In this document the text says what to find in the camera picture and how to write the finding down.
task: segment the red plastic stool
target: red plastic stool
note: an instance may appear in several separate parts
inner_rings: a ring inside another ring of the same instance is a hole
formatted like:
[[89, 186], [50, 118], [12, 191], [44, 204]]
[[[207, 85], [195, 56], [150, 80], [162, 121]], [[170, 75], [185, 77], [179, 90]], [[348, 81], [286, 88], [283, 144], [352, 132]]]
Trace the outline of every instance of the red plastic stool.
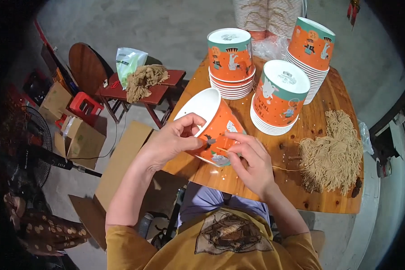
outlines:
[[62, 114], [62, 118], [60, 118], [59, 120], [56, 121], [56, 126], [57, 126], [60, 130], [62, 129], [63, 124], [65, 123], [66, 117], [67, 117], [67, 116], [66, 116], [65, 114]]
[[99, 114], [104, 109], [102, 105], [94, 101], [88, 94], [79, 92], [69, 106], [70, 110], [84, 122], [95, 126]]

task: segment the light blue pants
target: light blue pants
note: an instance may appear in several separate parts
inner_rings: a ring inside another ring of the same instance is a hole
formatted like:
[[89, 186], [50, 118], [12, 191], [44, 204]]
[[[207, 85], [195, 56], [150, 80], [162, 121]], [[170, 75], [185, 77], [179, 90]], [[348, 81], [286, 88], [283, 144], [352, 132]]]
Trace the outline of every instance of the light blue pants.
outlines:
[[[178, 226], [204, 213], [211, 212], [224, 205], [222, 192], [194, 182], [187, 184], [183, 204], [178, 215]], [[270, 225], [267, 204], [232, 195], [228, 207], [254, 213], [261, 216]]]

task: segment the yellow t-shirt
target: yellow t-shirt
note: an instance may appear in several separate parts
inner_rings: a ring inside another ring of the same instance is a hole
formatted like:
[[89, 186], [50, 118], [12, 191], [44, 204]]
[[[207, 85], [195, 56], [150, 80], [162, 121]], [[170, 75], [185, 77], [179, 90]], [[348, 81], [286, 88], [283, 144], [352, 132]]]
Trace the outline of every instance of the yellow t-shirt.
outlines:
[[309, 233], [273, 242], [262, 217], [220, 208], [183, 224], [157, 251], [127, 226], [107, 231], [108, 270], [322, 269]]

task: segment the cardboard box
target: cardboard box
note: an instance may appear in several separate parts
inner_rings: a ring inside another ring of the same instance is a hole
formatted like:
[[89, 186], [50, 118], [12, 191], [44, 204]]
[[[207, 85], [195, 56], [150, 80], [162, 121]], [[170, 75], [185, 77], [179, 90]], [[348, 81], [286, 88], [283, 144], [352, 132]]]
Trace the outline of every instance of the cardboard box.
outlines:
[[93, 198], [69, 195], [70, 201], [88, 232], [98, 245], [106, 250], [105, 216], [116, 190], [130, 163], [154, 131], [151, 127], [133, 121], [117, 144]]
[[54, 83], [40, 105], [39, 113], [50, 122], [59, 120], [63, 114], [73, 116], [66, 109], [71, 100], [72, 95], [60, 83]]
[[68, 116], [61, 132], [54, 134], [54, 144], [59, 153], [73, 162], [94, 169], [101, 153], [105, 136], [81, 118]]

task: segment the woman's right hand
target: woman's right hand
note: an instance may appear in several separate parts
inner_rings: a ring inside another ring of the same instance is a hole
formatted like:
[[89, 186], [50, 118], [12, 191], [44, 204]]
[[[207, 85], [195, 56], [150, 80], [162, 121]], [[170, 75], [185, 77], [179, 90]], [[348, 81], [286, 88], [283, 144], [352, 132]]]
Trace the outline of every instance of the woman's right hand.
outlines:
[[[267, 201], [268, 196], [279, 187], [275, 183], [272, 160], [264, 145], [257, 138], [242, 133], [225, 132], [225, 136], [240, 142], [228, 149], [228, 158], [238, 177], [252, 192]], [[247, 160], [247, 169], [238, 153]]]

